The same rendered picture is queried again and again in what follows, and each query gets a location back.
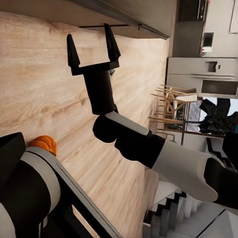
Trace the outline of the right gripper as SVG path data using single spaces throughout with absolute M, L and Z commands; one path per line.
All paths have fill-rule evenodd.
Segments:
M 102 99 L 113 95 L 109 70 L 119 67 L 119 57 L 121 56 L 111 27 L 105 23 L 105 35 L 110 61 L 79 68 L 80 59 L 72 38 L 67 36 L 67 59 L 68 66 L 72 68 L 72 75 L 83 74 L 88 98 L 90 100 Z

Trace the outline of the pumpkin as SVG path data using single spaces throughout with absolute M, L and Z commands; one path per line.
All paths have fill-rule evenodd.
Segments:
M 57 157 L 57 154 L 56 154 L 57 153 L 57 143 L 54 141 L 53 138 L 51 138 L 48 135 L 37 137 L 30 143 L 29 146 L 45 149 L 49 153 L 54 155 L 54 157 Z

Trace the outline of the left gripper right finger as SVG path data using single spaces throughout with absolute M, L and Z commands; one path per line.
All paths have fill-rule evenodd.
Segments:
M 226 132 L 222 149 L 238 172 L 238 134 Z

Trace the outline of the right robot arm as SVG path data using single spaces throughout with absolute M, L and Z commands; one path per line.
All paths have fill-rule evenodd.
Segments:
M 229 170 L 210 154 L 186 148 L 119 114 L 113 99 L 111 78 L 121 56 L 111 27 L 105 23 L 110 61 L 79 68 L 80 59 L 72 38 L 67 36 L 68 66 L 72 75 L 83 74 L 94 115 L 96 138 L 116 141 L 115 148 L 131 161 L 139 161 L 174 183 L 191 197 L 215 202 L 238 216 L 238 172 Z M 174 190 L 174 191 L 176 191 Z

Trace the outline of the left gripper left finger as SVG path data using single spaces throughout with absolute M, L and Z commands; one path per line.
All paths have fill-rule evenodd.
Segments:
M 22 132 L 0 137 L 0 190 L 26 150 Z

